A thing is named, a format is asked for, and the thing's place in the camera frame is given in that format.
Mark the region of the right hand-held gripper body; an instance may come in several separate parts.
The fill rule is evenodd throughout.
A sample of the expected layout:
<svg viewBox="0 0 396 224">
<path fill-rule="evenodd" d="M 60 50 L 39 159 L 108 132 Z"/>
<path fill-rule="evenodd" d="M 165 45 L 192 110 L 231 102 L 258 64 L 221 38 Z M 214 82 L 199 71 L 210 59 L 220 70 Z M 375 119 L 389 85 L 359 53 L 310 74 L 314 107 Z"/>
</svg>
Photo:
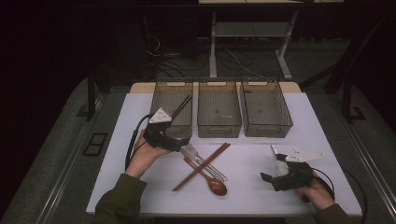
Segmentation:
<svg viewBox="0 0 396 224">
<path fill-rule="evenodd" d="M 282 154 L 277 147 L 273 148 L 276 154 Z M 323 159 L 324 153 L 317 153 L 294 148 L 287 155 L 286 161 L 276 159 L 277 176 L 273 178 L 272 185 L 275 191 L 308 187 L 314 178 L 309 161 Z"/>
</svg>

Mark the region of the black metal stand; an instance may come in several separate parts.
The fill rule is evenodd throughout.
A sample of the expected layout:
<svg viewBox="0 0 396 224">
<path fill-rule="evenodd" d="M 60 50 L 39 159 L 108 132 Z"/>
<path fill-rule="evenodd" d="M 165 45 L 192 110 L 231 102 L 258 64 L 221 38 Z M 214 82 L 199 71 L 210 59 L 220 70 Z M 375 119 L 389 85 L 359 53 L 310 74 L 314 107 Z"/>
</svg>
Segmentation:
<svg viewBox="0 0 396 224">
<path fill-rule="evenodd" d="M 342 114 L 348 123 L 354 120 L 366 120 L 358 106 L 352 103 L 352 82 L 350 78 L 346 78 L 343 85 L 343 98 L 342 98 Z"/>
<path fill-rule="evenodd" d="M 101 91 L 99 79 L 94 69 L 91 68 L 87 75 L 87 104 L 83 105 L 78 113 L 78 117 L 85 117 L 87 121 L 91 121 L 95 113 L 99 110 L 101 102 Z"/>
</svg>

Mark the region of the person's right hand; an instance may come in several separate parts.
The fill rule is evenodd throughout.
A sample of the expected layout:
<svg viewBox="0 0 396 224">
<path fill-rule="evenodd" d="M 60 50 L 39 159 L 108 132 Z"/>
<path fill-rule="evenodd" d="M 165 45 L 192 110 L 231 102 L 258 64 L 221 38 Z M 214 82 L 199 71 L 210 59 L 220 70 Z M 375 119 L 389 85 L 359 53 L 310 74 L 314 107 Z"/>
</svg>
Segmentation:
<svg viewBox="0 0 396 224">
<path fill-rule="evenodd" d="M 309 187 L 298 188 L 295 192 L 301 198 L 305 196 L 317 210 L 324 210 L 335 204 L 330 193 L 316 179 L 312 180 Z"/>
</svg>

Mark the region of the white table mat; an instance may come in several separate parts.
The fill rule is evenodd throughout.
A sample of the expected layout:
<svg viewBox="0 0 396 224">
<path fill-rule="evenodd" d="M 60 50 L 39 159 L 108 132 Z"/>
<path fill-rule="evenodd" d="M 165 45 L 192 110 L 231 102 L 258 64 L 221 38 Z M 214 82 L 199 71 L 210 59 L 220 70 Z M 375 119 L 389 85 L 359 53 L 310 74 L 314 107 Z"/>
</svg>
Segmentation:
<svg viewBox="0 0 396 224">
<path fill-rule="evenodd" d="M 291 190 L 276 191 L 262 181 L 261 175 L 274 175 L 276 151 L 284 154 L 294 149 L 317 152 L 321 159 L 311 166 L 324 172 L 335 186 L 335 200 L 351 216 L 361 214 L 361 207 L 335 158 L 317 116 L 303 93 L 285 96 L 293 125 L 284 138 L 247 137 L 200 138 L 191 144 L 206 158 L 222 144 L 228 148 L 213 160 L 213 165 L 227 176 L 228 192 L 213 194 L 201 175 L 195 175 L 180 153 L 170 153 L 145 172 L 147 187 L 142 195 L 143 217 L 296 217 L 313 212 Z"/>
</svg>

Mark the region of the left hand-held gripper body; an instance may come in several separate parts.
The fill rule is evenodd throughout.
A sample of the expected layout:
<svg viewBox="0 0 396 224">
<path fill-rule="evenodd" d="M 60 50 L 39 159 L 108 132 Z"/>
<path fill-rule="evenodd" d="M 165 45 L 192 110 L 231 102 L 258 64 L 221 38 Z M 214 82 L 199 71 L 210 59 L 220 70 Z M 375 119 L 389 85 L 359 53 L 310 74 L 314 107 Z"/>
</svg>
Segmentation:
<svg viewBox="0 0 396 224">
<path fill-rule="evenodd" d="M 181 149 L 180 140 L 168 136 L 163 124 L 173 121 L 161 107 L 149 118 L 145 129 L 144 138 L 153 147 L 160 147 L 170 151 L 179 152 Z"/>
</svg>

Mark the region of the black rectangular floor frame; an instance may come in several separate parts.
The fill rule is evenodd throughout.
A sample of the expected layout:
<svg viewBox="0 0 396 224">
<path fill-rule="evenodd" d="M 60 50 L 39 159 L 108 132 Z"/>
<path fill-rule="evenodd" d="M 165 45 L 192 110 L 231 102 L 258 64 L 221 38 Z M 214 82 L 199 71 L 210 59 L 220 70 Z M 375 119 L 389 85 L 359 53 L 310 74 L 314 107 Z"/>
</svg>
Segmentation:
<svg viewBox="0 0 396 224">
<path fill-rule="evenodd" d="M 99 156 L 106 142 L 107 133 L 94 133 L 88 143 L 83 149 L 82 154 L 84 156 Z"/>
</svg>

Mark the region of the metal floor rail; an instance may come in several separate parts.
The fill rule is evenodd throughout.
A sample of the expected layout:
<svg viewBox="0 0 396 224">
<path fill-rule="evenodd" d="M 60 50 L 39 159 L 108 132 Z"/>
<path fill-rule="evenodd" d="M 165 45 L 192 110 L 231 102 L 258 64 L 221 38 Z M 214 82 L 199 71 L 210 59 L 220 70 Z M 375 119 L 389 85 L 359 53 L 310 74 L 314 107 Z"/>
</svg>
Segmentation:
<svg viewBox="0 0 396 224">
<path fill-rule="evenodd" d="M 396 223 L 396 134 L 379 121 L 355 120 L 346 127 L 381 201 Z"/>
<path fill-rule="evenodd" d="M 35 220 L 35 224 L 50 224 L 52 217 L 57 210 L 58 204 L 64 195 L 64 191 L 71 179 L 73 170 L 76 166 L 76 162 L 80 157 L 80 151 L 82 149 L 82 146 L 84 145 L 84 142 L 90 130 L 91 130 L 90 123 L 85 123 L 81 127 L 78 133 L 77 140 L 75 141 L 75 144 L 73 145 L 72 150 L 69 153 L 65 165 L 61 173 L 58 175 L 58 178 L 54 186 L 50 190 L 49 197 L 45 201 L 43 208 L 40 210 L 40 213 L 38 214 Z"/>
</svg>

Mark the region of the translucent grey plastic bin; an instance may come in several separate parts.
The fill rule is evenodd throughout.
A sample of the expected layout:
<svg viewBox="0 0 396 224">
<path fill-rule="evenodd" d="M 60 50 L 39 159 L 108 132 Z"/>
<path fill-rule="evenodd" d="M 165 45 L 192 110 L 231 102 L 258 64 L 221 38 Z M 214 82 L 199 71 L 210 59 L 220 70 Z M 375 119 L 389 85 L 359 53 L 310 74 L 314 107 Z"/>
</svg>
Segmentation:
<svg viewBox="0 0 396 224">
<path fill-rule="evenodd" d="M 174 138 L 191 137 L 193 83 L 181 80 L 156 82 L 150 108 L 151 114 L 161 107 L 169 116 L 172 116 L 187 95 L 191 96 L 191 100 L 177 115 L 176 119 L 173 119 L 172 126 L 166 130 L 168 136 Z"/>
<path fill-rule="evenodd" d="M 234 81 L 199 83 L 197 125 L 200 138 L 239 136 L 242 119 Z"/>
<path fill-rule="evenodd" d="M 285 138 L 293 121 L 277 81 L 245 79 L 241 83 L 245 136 Z"/>
</svg>

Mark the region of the person's left hand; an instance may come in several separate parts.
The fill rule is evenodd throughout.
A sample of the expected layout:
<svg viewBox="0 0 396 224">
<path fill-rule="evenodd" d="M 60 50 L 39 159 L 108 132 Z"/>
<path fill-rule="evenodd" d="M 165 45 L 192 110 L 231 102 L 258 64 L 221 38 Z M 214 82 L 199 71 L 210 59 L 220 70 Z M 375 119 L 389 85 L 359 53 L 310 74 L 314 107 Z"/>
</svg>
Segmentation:
<svg viewBox="0 0 396 224">
<path fill-rule="evenodd" d="M 169 153 L 169 150 L 153 147 L 144 138 L 145 131 L 142 131 L 134 145 L 134 155 L 132 156 L 125 174 L 140 179 L 147 169 L 161 156 Z"/>
</svg>

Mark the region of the white metal-framed desk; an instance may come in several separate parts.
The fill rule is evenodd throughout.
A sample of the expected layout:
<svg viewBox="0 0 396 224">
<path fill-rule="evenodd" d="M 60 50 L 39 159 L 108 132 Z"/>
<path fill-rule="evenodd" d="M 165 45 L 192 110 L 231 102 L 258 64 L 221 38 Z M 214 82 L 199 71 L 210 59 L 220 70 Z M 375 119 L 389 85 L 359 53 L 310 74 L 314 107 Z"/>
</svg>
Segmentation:
<svg viewBox="0 0 396 224">
<path fill-rule="evenodd" d="M 337 6 L 343 2 L 344 0 L 198 0 L 199 7 L 209 7 L 211 11 L 210 76 L 216 77 L 218 74 L 216 41 L 219 37 L 281 37 L 282 45 L 275 50 L 276 60 L 283 78 L 292 80 L 285 54 L 299 14 L 314 7 Z M 240 12 L 258 10 L 261 13 L 264 10 L 283 10 L 289 17 L 283 21 L 219 21 L 218 13 L 222 9 Z"/>
</svg>

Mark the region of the black slanted pole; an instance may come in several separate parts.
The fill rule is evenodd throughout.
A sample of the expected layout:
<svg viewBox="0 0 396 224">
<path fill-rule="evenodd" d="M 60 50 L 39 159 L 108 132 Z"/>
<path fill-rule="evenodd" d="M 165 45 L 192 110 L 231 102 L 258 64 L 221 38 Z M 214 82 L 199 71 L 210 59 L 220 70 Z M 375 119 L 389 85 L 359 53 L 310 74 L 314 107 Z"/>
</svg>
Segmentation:
<svg viewBox="0 0 396 224">
<path fill-rule="evenodd" d="M 341 59 L 313 77 L 301 82 L 299 84 L 300 89 L 305 89 L 315 82 L 325 77 L 329 77 L 323 87 L 323 90 L 329 94 L 337 92 L 344 80 L 349 76 L 350 70 L 358 60 L 365 46 L 375 34 L 375 31 L 388 16 L 388 14 L 384 14 L 376 18 L 369 18 L 366 16 L 364 19 L 361 17 L 361 21 L 356 24 L 358 31 L 351 39 L 351 42 Z"/>
</svg>

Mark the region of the brown wooden spoon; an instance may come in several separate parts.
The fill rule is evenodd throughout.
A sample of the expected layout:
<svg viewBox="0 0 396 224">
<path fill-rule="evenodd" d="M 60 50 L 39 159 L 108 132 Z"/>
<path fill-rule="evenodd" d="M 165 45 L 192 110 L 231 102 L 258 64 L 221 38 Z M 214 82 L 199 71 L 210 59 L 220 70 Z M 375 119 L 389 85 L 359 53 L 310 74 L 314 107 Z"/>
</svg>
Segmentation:
<svg viewBox="0 0 396 224">
<path fill-rule="evenodd" d="M 185 157 L 184 161 L 194 170 L 198 168 L 198 166 L 189 158 Z M 227 193 L 227 188 L 223 182 L 217 180 L 214 177 L 207 175 L 205 172 L 200 171 L 199 174 L 206 180 L 206 183 L 209 189 L 218 196 L 224 196 Z"/>
</svg>

